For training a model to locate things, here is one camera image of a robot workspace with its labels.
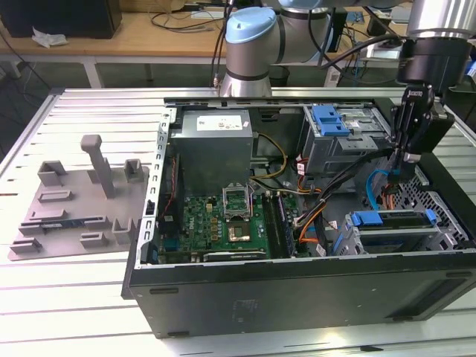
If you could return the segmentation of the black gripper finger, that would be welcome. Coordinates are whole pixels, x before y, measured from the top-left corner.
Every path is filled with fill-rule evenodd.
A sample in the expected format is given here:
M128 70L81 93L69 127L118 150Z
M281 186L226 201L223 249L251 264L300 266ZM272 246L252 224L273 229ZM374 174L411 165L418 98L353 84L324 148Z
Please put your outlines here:
M402 167L404 166L405 146L406 146L406 126L407 126L407 105L394 106L391 109L393 118L392 143L394 147L393 163L391 165L388 180L390 184L398 184L403 179Z
M430 111L414 119L408 130L408 139L405 144L405 162L417 163L423 153L433 151L431 138L428 137L428 128L431 124L432 114Z

